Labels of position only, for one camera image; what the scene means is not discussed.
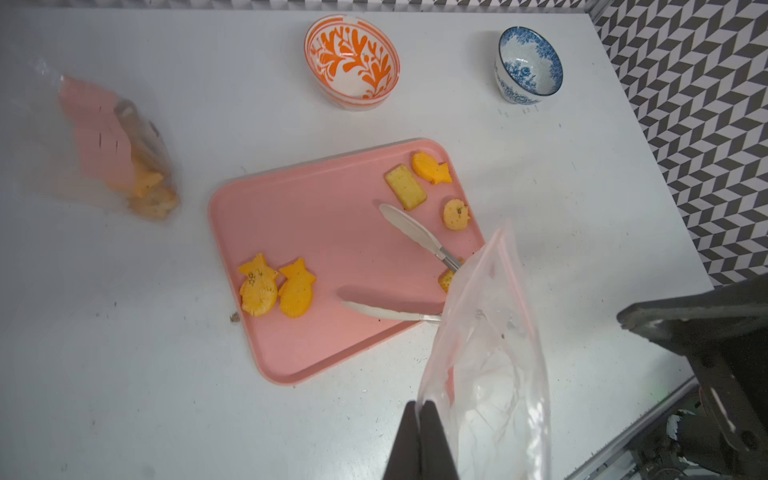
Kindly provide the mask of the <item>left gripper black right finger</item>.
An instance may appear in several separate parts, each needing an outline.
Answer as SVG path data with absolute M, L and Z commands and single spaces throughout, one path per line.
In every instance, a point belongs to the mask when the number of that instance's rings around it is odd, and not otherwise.
M 419 412 L 421 478 L 458 480 L 459 476 L 435 403 L 426 401 Z

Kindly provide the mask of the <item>steel tongs with white tips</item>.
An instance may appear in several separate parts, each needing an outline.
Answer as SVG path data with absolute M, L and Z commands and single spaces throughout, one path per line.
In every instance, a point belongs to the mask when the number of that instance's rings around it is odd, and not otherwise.
M 426 227 L 407 213 L 384 203 L 379 205 L 379 211 L 391 225 L 400 230 L 413 242 L 428 250 L 451 272 L 456 273 L 461 268 L 462 263 L 459 259 L 451 254 Z M 431 324 L 439 324 L 441 322 L 440 315 L 400 312 L 346 300 L 342 300 L 341 304 L 347 309 L 380 320 L 426 322 Z

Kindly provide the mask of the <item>clear resealable bag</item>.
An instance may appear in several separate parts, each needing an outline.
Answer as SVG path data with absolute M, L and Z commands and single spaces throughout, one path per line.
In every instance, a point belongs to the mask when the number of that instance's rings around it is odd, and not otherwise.
M 547 369 L 509 225 L 453 277 L 419 386 L 427 402 L 460 478 L 550 478 Z
M 27 191 L 124 208 L 150 221 L 164 221 L 177 209 L 167 147 L 133 101 L 41 57 L 20 66 L 26 112 L 16 152 Z

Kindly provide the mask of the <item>round cracker cookie right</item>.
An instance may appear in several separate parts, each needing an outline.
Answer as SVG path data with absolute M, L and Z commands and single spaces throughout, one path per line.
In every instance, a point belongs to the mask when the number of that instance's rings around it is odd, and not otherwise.
M 469 208 L 463 200 L 451 199 L 444 205 L 442 220 L 443 224 L 452 231 L 464 230 L 471 221 Z

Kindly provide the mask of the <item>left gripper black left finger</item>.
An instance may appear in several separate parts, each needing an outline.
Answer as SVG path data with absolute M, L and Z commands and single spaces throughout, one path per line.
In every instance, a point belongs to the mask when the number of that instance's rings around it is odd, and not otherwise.
M 383 480 L 419 480 L 421 478 L 420 434 L 416 402 L 404 408 Z

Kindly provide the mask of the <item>pink plastic tray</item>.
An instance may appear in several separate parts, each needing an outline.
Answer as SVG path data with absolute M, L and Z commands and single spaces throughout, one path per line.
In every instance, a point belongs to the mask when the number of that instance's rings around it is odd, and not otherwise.
M 398 202 L 386 174 L 418 152 L 450 161 L 439 143 L 416 139 L 237 179 L 212 195 L 209 221 L 233 292 L 245 280 L 241 267 L 258 255 L 274 269 L 303 259 L 315 277 L 304 315 L 242 315 L 267 380 L 298 384 L 406 329 L 350 310 L 348 302 L 442 311 L 444 264 L 379 210 Z

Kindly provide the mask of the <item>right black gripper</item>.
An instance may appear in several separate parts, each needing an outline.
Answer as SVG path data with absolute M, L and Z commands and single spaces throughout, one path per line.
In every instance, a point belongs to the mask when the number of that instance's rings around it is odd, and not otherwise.
M 676 408 L 631 441 L 639 473 L 766 473 L 767 277 L 635 303 L 617 320 L 684 357 L 699 383 L 697 410 Z

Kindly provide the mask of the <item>yellow duck cookie left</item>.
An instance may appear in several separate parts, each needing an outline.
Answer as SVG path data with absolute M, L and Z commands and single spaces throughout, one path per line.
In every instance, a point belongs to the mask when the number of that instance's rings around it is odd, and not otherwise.
M 242 309 L 254 317 L 269 313 L 278 298 L 279 272 L 267 264 L 263 253 L 241 265 L 238 271 L 245 276 L 239 290 Z

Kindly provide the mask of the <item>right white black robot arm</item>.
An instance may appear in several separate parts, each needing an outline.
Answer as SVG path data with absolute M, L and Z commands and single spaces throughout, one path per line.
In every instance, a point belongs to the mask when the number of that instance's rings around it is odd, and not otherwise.
M 720 477 L 767 476 L 767 277 L 692 296 L 635 303 L 623 329 L 684 357 L 701 410 L 678 410 L 631 444 L 645 479 L 698 466 Z

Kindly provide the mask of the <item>yellow duck cookie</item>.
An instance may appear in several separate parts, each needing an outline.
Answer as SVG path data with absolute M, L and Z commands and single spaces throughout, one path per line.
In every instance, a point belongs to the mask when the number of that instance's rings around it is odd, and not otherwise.
M 299 257 L 294 263 L 279 269 L 285 278 L 278 290 L 280 310 L 290 318 L 305 314 L 313 300 L 313 284 L 316 277 L 307 270 L 305 260 Z
M 279 272 L 267 264 L 263 253 L 241 265 L 238 271 L 245 276 L 239 290 L 242 309 L 254 317 L 269 313 L 278 298 Z

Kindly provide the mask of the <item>yellow duck cookie right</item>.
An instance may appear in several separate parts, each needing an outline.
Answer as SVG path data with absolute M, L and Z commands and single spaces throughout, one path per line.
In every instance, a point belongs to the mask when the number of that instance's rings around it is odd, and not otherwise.
M 316 277 L 307 270 L 305 260 L 299 257 L 294 263 L 279 269 L 285 278 L 278 290 L 280 310 L 290 318 L 305 314 L 313 300 L 313 284 Z

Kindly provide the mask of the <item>aluminium front rail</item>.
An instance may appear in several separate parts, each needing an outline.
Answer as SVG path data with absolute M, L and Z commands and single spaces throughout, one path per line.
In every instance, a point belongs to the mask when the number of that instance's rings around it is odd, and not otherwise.
M 627 445 L 642 431 L 648 428 L 654 421 L 661 418 L 668 411 L 671 411 L 686 395 L 694 391 L 699 385 L 698 381 L 692 377 L 670 395 L 668 395 L 659 404 L 643 414 L 637 421 L 622 431 L 617 437 L 610 441 L 606 446 L 595 453 L 584 464 L 566 476 L 567 480 L 589 479 L 602 465 L 609 463 L 617 455 L 621 455 Z

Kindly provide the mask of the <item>square yellow cracker bottom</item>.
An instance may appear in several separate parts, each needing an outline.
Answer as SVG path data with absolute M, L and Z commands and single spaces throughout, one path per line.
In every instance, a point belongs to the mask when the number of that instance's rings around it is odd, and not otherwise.
M 455 272 L 450 268 L 446 269 L 443 273 L 439 275 L 438 284 L 445 293 L 449 292 L 450 285 L 452 283 L 454 275 L 455 275 Z

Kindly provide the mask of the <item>orange patterned small bowl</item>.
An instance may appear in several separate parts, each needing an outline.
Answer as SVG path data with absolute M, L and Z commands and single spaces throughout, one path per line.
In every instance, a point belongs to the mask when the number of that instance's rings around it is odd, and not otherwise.
M 330 15 L 306 32 L 304 56 L 324 94 L 346 110 L 370 110 L 394 91 L 399 55 L 375 25 L 351 15 Z

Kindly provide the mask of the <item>rectangular yellow biscuit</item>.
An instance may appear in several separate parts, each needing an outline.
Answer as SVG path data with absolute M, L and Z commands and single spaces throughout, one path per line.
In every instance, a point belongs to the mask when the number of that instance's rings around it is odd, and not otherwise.
M 419 181 L 404 164 L 390 170 L 384 179 L 406 211 L 414 210 L 428 198 Z

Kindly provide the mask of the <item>orange oval cookie top right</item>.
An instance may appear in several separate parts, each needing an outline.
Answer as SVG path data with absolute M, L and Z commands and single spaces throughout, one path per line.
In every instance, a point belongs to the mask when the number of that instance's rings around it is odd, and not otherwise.
M 411 167 L 420 178 L 432 185 L 452 183 L 448 164 L 439 163 L 433 156 L 425 152 L 417 152 L 412 155 Z

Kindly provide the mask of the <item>blue patterned small bowl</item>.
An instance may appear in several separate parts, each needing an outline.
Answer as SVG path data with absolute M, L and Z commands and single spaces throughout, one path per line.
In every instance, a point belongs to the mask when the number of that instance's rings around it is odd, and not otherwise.
M 494 74 L 502 98 L 512 104 L 535 105 L 554 96 L 563 85 L 562 62 L 538 32 L 523 26 L 500 36 Z

